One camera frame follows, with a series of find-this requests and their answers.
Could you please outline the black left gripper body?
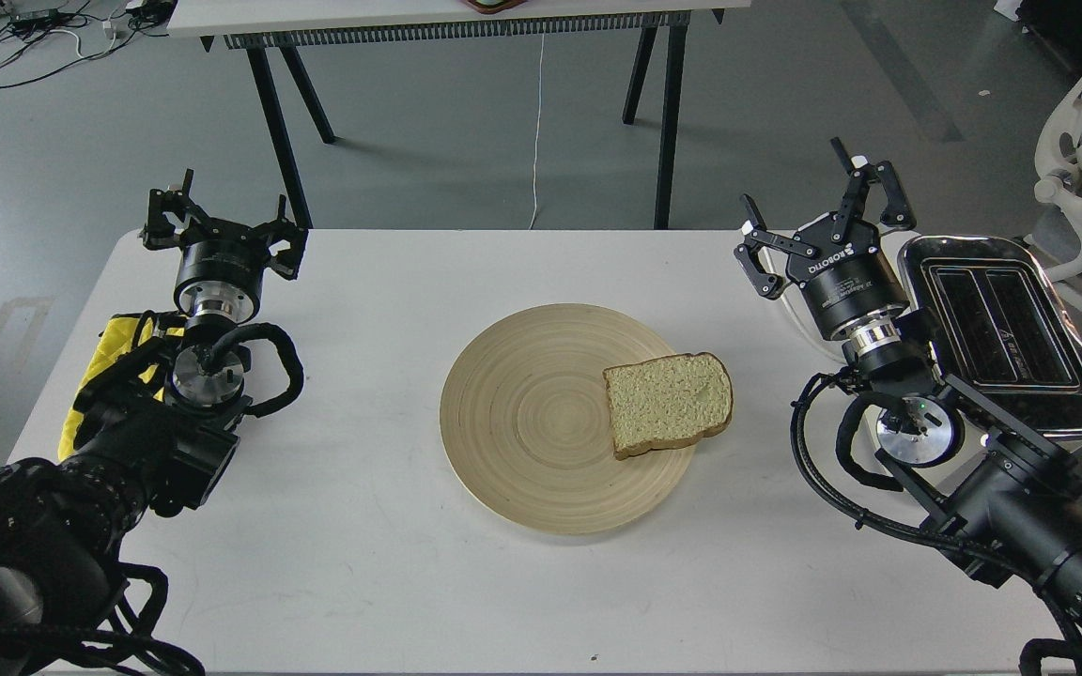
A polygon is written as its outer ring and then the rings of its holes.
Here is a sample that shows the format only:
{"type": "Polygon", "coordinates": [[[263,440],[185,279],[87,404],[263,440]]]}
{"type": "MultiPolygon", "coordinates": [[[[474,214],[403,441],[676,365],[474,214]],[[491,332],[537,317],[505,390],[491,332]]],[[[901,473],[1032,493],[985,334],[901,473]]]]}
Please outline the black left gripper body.
{"type": "Polygon", "coordinates": [[[261,304],[263,275],[270,262],[270,241],[241,223],[217,222],[184,230],[193,238],[183,253],[175,304],[187,316],[219,314],[253,319],[261,304]]]}

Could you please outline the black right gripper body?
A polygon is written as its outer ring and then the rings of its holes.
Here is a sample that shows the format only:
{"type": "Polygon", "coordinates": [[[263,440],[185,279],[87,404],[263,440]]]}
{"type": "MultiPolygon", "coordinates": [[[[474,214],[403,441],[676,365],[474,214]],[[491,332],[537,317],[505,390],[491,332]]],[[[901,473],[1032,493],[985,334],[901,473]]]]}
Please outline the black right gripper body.
{"type": "Polygon", "coordinates": [[[876,226],[859,220],[837,242],[830,239],[832,230],[830,213],[800,226],[795,239],[812,247],[817,256],[789,255],[786,264],[787,279],[800,288],[824,341],[837,341],[842,326],[870,313],[898,313],[907,307],[907,295],[884,256],[876,226]]]}

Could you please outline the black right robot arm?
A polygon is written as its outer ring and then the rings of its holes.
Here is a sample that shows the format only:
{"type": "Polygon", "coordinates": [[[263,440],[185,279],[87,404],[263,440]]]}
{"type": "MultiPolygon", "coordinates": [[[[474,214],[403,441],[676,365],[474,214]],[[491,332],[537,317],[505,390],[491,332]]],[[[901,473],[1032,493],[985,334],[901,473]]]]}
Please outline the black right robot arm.
{"type": "Polygon", "coordinates": [[[1060,638],[1022,646],[1082,675],[1082,339],[1022,244],[919,236],[888,160],[830,145],[847,174],[837,209],[783,235],[751,196],[734,250],[760,297],[799,291],[844,364],[793,403],[790,441],[812,491],[901,542],[940,552],[971,580],[1021,578],[1060,638]]]}

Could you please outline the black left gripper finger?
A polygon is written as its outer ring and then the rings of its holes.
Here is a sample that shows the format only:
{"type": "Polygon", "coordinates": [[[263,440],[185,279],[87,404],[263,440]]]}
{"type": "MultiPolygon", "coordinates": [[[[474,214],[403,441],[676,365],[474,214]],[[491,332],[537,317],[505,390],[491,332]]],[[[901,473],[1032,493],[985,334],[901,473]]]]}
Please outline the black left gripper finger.
{"type": "Polygon", "coordinates": [[[285,281],[296,281],[304,259],[308,227],[287,217],[288,198],[278,197],[275,217],[255,227],[255,249],[262,267],[285,281]]]}
{"type": "Polygon", "coordinates": [[[176,187],[150,190],[145,226],[138,231],[147,250],[185,250],[214,238],[210,215],[192,199],[193,176],[194,170],[186,170],[176,187]]]}

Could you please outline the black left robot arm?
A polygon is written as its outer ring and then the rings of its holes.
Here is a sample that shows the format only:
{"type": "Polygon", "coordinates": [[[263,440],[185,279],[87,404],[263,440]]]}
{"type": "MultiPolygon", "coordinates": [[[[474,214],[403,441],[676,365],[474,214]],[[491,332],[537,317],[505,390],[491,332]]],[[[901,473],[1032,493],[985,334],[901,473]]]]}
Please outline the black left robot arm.
{"type": "Polygon", "coordinates": [[[69,453],[0,468],[0,675],[54,662],[202,675],[188,651],[154,637],[168,598],[162,569],[126,564],[123,539],[147,513],[206,503],[245,417],[296,402],[305,382],[282,327],[258,324],[263,275],[296,278],[308,227],[210,217],[179,188],[153,190],[141,231],[177,250],[175,312],[132,317],[123,352],[74,398],[69,453]]]}

